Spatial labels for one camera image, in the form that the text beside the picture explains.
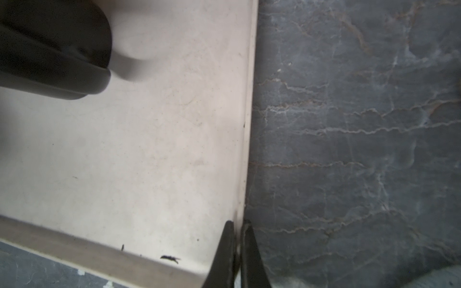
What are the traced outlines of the beige plastic tray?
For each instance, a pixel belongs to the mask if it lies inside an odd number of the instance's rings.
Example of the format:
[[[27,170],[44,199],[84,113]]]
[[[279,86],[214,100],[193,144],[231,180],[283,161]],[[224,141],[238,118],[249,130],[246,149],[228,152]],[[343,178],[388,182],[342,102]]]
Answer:
[[[131,288],[199,288],[243,222],[257,1],[103,1],[108,87],[1,89],[1,241]]]

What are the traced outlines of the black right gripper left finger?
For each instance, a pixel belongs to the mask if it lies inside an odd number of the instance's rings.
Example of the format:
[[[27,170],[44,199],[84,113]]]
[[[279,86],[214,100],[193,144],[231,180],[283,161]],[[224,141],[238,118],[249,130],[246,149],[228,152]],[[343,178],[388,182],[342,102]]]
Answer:
[[[235,234],[234,222],[224,225],[210,272],[202,288],[234,287]]]

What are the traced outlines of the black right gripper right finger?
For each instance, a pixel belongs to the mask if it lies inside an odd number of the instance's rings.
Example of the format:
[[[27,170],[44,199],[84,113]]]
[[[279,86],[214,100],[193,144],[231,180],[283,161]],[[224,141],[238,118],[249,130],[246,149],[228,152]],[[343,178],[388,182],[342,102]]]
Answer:
[[[241,230],[241,287],[271,288],[249,220],[243,222]]]

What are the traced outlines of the grey-blue woven round coaster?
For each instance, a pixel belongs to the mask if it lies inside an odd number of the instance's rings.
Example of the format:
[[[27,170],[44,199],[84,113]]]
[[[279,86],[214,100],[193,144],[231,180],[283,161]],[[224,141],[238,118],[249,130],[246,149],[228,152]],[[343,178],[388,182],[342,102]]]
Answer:
[[[461,266],[453,265],[433,270],[410,281],[402,288],[461,288]]]

